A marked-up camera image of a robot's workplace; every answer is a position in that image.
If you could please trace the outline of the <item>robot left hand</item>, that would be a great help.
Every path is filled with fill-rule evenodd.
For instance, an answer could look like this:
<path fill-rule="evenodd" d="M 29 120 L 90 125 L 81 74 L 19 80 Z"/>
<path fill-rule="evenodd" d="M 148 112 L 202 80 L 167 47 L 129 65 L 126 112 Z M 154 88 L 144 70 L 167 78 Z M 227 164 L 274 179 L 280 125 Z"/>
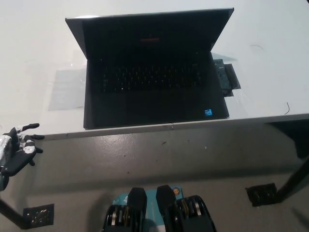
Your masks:
<path fill-rule="evenodd" d="M 44 135 L 27 135 L 24 131 L 38 128 L 39 123 L 13 127 L 0 136 L 0 166 L 3 176 L 14 176 L 27 164 L 35 165 L 33 158 L 43 150 L 35 145 L 35 141 L 43 140 Z"/>

